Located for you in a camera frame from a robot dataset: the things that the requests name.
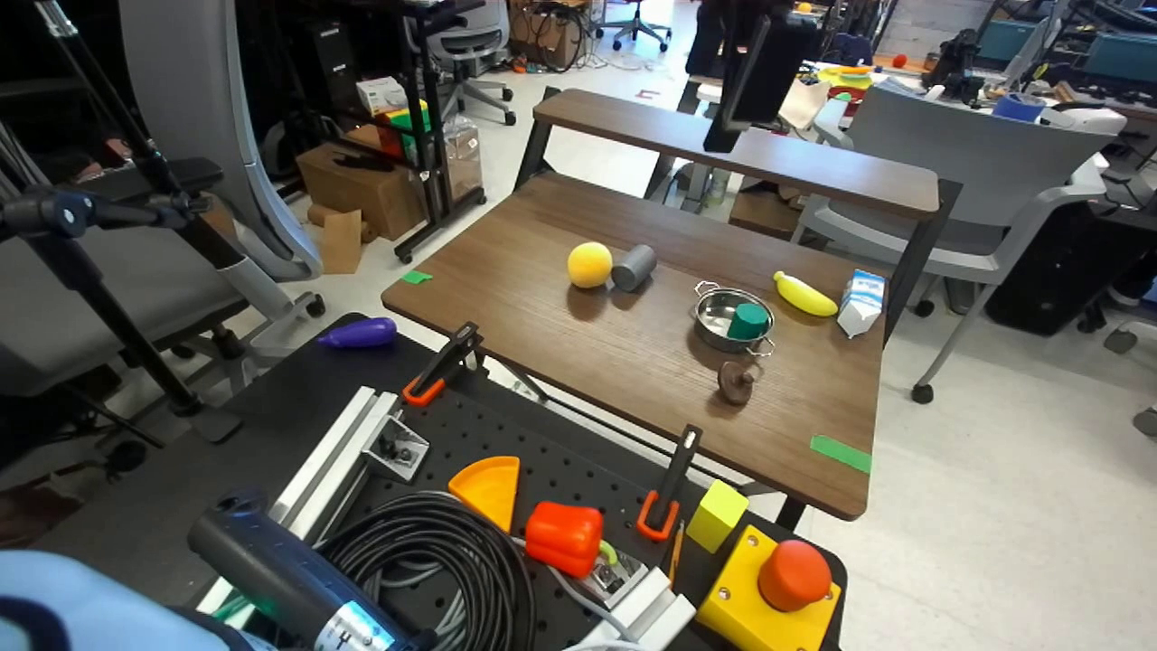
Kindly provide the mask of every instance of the small cup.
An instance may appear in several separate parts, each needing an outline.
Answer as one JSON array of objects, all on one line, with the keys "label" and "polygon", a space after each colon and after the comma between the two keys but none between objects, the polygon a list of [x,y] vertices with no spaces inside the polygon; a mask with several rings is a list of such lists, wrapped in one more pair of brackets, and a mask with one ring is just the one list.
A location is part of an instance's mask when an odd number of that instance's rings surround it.
[{"label": "small cup", "polygon": [[616,267],[610,267],[610,279],[616,279],[616,290],[623,291],[637,291],[648,286],[651,272],[654,272],[659,257],[651,244],[634,244]]},{"label": "small cup", "polygon": [[725,324],[729,338],[758,338],[770,329],[764,303],[736,303]]}]

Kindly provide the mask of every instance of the wire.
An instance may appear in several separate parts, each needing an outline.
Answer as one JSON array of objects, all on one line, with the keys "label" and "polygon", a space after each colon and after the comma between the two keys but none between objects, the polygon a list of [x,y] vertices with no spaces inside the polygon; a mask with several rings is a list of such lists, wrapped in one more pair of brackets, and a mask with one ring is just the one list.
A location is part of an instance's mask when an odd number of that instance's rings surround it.
[{"label": "wire", "polygon": [[434,646],[536,646],[536,595],[525,552],[449,490],[411,490],[385,503],[322,547],[348,579],[385,606],[394,587],[445,571],[455,595],[431,629]]},{"label": "wire", "polygon": [[558,567],[548,567],[548,573],[558,579],[558,587],[564,587],[564,593],[582,602],[586,609],[600,614],[623,641],[630,641],[630,629],[600,602],[594,602],[586,593],[578,593]]}]

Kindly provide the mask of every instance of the computer monitor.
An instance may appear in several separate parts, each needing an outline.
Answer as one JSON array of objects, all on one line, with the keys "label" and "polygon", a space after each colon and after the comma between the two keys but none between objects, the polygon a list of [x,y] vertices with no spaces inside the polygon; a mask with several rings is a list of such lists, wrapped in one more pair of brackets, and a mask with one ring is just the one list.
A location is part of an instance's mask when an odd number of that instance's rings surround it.
[{"label": "computer monitor", "polygon": [[824,32],[806,16],[758,16],[748,52],[723,68],[723,104],[700,146],[729,153],[746,126],[775,121],[806,56]]}]

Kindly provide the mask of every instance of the yellow ball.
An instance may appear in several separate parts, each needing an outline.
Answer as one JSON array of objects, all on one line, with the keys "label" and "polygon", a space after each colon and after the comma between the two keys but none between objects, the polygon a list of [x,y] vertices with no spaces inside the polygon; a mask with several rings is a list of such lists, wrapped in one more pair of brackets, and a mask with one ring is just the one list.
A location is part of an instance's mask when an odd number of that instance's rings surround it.
[{"label": "yellow ball", "polygon": [[566,274],[578,290],[600,290],[610,279],[610,249],[600,242],[582,242],[566,257]]}]

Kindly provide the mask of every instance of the chair wheel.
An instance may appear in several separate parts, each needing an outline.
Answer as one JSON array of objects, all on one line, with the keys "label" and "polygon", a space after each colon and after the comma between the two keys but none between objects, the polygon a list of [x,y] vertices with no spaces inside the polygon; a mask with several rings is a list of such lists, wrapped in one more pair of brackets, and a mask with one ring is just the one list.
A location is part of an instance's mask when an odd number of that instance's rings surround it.
[{"label": "chair wheel", "polygon": [[1105,313],[1104,310],[1086,310],[1080,319],[1077,319],[1077,329],[1080,331],[1094,331],[1094,329],[1104,329],[1105,324]]},{"label": "chair wheel", "polygon": [[312,301],[304,303],[304,313],[322,319],[322,313],[325,313],[325,301],[322,301],[322,296],[312,296]]},{"label": "chair wheel", "polygon": [[183,343],[172,343],[171,350],[172,350],[176,359],[183,359],[183,360],[196,359],[196,350],[183,348]]},{"label": "chair wheel", "polygon": [[910,313],[918,313],[918,319],[928,319],[931,310],[937,310],[931,301],[918,301],[918,303],[910,308]]},{"label": "chair wheel", "polygon": [[111,476],[136,471],[143,464],[147,447],[136,442],[120,442],[109,455],[103,465]]},{"label": "chair wheel", "polygon": [[1136,348],[1136,331],[1129,331],[1129,329],[1113,329],[1105,335],[1105,350],[1113,350],[1113,353],[1129,353],[1133,348]]},{"label": "chair wheel", "polygon": [[937,398],[931,383],[916,383],[916,385],[910,385],[910,400],[916,400],[916,403],[928,403],[931,398]]}]

